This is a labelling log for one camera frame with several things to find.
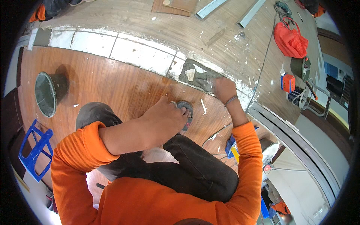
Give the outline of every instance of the sandal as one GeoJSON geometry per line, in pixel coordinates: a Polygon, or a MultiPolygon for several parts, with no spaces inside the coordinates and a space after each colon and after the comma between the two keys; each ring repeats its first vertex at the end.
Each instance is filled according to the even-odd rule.
{"type": "Polygon", "coordinates": [[[191,104],[189,102],[186,102],[186,101],[177,102],[176,105],[177,105],[176,107],[178,107],[179,109],[181,109],[182,107],[185,107],[186,109],[190,110],[191,117],[188,118],[188,122],[185,124],[184,128],[182,129],[183,131],[187,131],[193,120],[193,107],[191,106],[191,104]]]}

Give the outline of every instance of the metal profile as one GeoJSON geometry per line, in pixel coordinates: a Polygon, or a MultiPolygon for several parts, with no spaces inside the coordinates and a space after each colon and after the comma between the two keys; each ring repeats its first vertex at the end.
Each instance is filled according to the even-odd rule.
{"type": "Polygon", "coordinates": [[[265,0],[255,0],[250,8],[244,13],[244,15],[236,22],[240,28],[245,28],[250,20],[254,17],[255,13],[259,11],[265,0]]]}
{"type": "Polygon", "coordinates": [[[307,143],[300,134],[261,105],[255,103],[248,112],[272,133],[276,134],[279,140],[297,156],[326,196],[329,206],[332,206],[339,194],[340,185],[333,171],[316,149],[307,143]]]}
{"type": "Polygon", "coordinates": [[[222,3],[226,2],[227,0],[213,0],[207,6],[202,8],[199,12],[195,14],[196,18],[203,19],[212,11],[214,11],[217,7],[219,7],[222,3]]]}

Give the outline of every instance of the wooden floor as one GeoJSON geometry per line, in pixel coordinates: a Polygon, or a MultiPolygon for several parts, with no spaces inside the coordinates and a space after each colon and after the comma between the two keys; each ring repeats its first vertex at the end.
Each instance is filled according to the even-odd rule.
{"type": "MultiPolygon", "coordinates": [[[[251,89],[255,87],[255,80],[259,80],[255,100],[294,124],[300,109],[288,102],[285,92],[280,89],[280,70],[283,67],[290,73],[290,58],[280,52],[272,37],[275,16],[276,22],[280,21],[273,8],[275,0],[267,0],[245,29],[240,29],[235,23],[254,0],[226,1],[205,19],[195,18],[193,14],[209,2],[211,0],[198,1],[191,17],[185,17],[151,12],[153,0],[98,0],[66,8],[57,17],[42,22],[41,27],[105,28],[174,46],[190,58],[214,63],[251,89]],[[245,32],[246,39],[235,41],[234,35],[241,31],[245,32]],[[259,78],[258,69],[263,64],[264,70],[259,78]]],[[[287,4],[301,34],[309,40],[307,50],[313,65],[310,76],[315,78],[319,58],[315,20],[294,1],[287,4]]],[[[304,87],[300,79],[297,81],[297,86],[304,87]]]]}
{"type": "MultiPolygon", "coordinates": [[[[199,145],[231,123],[223,104],[199,90],[132,65],[67,49],[34,47],[32,51],[25,50],[21,64],[21,86],[18,90],[24,129],[28,130],[37,118],[39,129],[53,130],[54,135],[50,140],[52,148],[64,137],[75,132],[75,120],[81,106],[93,101],[108,104],[122,121],[129,121],[140,117],[163,95],[174,101],[186,100],[194,108],[194,119],[185,135],[199,145]],[[65,74],[70,83],[68,95],[58,105],[52,118],[43,116],[35,101],[35,79],[41,71],[65,74]],[[207,107],[205,115],[200,99],[203,99],[207,107]]],[[[234,159],[227,159],[224,154],[231,128],[232,125],[223,129],[214,140],[208,141],[204,148],[237,171],[234,159]]],[[[276,141],[263,127],[258,129],[258,135],[260,139],[276,141]]],[[[36,170],[44,167],[44,163],[46,161],[39,158],[36,170]]],[[[52,187],[50,171],[46,173],[43,181],[52,187]]],[[[96,204],[102,193],[102,189],[96,187],[96,182],[107,185],[107,179],[94,170],[88,174],[87,181],[96,204]]]]}

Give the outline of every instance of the green bucket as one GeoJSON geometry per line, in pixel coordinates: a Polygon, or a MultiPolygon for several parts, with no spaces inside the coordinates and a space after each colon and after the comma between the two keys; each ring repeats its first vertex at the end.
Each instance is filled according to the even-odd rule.
{"type": "Polygon", "coordinates": [[[291,58],[290,69],[294,75],[300,77],[305,82],[310,76],[310,65],[310,59],[307,56],[302,59],[291,58]]]}
{"type": "Polygon", "coordinates": [[[68,80],[61,74],[40,72],[35,81],[35,99],[41,113],[51,118],[58,104],[66,96],[68,80]]]}

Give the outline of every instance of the cardboard box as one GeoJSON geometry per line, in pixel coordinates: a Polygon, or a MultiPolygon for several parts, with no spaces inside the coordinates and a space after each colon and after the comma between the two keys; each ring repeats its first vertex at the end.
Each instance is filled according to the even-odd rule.
{"type": "Polygon", "coordinates": [[[285,73],[281,76],[281,89],[291,93],[295,90],[295,77],[293,75],[285,73]]]}

